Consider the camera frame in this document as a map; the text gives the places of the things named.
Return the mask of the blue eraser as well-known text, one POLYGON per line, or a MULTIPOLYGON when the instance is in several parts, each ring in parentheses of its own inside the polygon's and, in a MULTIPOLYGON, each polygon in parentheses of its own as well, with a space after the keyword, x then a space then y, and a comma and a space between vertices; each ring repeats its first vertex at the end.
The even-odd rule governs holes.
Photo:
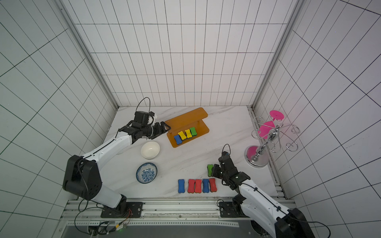
POLYGON ((185 193, 185 180, 184 179, 178 180, 178 193, 185 193))
POLYGON ((209 179, 205 178, 202 180, 202 192, 203 193, 209 193, 210 192, 209 179))
POLYGON ((182 141, 183 141, 179 135, 174 136, 174 140, 177 145, 182 144, 182 141))

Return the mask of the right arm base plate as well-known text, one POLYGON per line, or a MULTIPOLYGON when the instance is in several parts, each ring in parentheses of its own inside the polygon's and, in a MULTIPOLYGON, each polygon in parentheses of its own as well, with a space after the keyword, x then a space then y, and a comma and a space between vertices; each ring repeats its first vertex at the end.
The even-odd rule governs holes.
POLYGON ((241 207, 234 202, 218 201, 217 206, 219 207, 221 218, 246 218, 247 217, 243 213, 241 207))

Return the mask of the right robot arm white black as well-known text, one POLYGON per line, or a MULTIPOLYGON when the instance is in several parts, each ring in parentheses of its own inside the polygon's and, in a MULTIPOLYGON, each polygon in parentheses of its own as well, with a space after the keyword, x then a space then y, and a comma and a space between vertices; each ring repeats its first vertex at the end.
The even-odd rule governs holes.
POLYGON ((314 233, 304 214, 289 209, 262 191, 244 172, 235 167, 230 154, 221 153, 212 176, 221 179, 238 195, 233 198, 236 213, 255 221, 273 238, 313 238, 314 233))

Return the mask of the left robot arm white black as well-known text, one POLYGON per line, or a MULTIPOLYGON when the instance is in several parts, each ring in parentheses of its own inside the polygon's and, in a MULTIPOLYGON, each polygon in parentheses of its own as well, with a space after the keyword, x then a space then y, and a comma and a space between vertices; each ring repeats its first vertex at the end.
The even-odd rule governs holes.
POLYGON ((126 197, 103 184, 100 170, 138 139, 155 139, 171 130, 165 122, 155 120, 154 112, 136 111, 135 118, 118 129, 114 137, 82 156, 71 156, 66 165, 63 190, 107 208, 126 210, 126 197))

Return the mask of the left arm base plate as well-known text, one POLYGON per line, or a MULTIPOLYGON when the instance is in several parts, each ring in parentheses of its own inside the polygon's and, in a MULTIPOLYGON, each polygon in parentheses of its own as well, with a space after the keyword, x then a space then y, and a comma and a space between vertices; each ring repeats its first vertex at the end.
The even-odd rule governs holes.
POLYGON ((142 214, 143 202, 126 202, 121 203, 116 208, 105 206, 102 209, 101 218, 140 218, 142 214))

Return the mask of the orange wooden two-tier shelf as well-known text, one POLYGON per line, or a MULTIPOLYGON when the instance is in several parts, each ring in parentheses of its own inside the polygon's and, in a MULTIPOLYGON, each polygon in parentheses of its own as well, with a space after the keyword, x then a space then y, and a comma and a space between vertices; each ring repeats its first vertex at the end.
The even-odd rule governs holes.
POLYGON ((205 111, 205 109, 202 107, 199 107, 190 112, 184 113, 180 116, 177 116, 165 121, 165 123, 171 127, 171 130, 168 131, 167 133, 167 137, 172 147, 177 148, 181 145, 184 145, 194 139, 197 139, 209 133, 209 128, 203 121, 203 119, 207 117, 208 117, 208 113, 205 111), (180 131, 183 131, 185 133, 185 130, 190 129, 192 127, 195 127, 197 131, 197 136, 193 136, 192 138, 186 139, 182 141, 182 144, 177 145, 174 140, 174 136, 178 135, 178 132, 180 131))

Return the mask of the red eraser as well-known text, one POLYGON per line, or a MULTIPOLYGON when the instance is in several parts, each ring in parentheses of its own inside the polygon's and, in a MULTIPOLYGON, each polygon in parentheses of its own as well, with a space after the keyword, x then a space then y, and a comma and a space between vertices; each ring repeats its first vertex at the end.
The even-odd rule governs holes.
POLYGON ((194 192, 195 193, 201 193, 202 192, 201 185, 202 185, 201 179, 195 180, 195 185, 194 185, 194 192))
POLYGON ((216 180, 215 178, 209 179, 210 192, 217 192, 216 180))
POLYGON ((195 180, 194 179, 188 180, 188 193, 195 193, 195 180))

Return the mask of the green eraser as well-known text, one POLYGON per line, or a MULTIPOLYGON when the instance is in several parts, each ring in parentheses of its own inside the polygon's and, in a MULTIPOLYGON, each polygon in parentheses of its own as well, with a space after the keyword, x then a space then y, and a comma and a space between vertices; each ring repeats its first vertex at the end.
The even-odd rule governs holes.
POLYGON ((214 165, 213 164, 208 164, 207 165, 207 175, 208 177, 212 177, 212 170, 213 170, 214 165))
POLYGON ((197 131, 196 131, 195 127, 190 128, 190 132, 191 132, 192 136, 197 136, 197 131))

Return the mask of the yellow eraser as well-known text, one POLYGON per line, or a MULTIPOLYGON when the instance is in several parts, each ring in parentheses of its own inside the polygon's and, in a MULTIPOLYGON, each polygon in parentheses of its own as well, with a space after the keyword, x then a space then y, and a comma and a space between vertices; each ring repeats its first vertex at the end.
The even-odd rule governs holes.
POLYGON ((182 141, 187 139, 187 136, 183 131, 178 132, 179 137, 181 138, 182 141))
POLYGON ((187 139, 192 138, 192 133, 190 129, 185 130, 187 139))

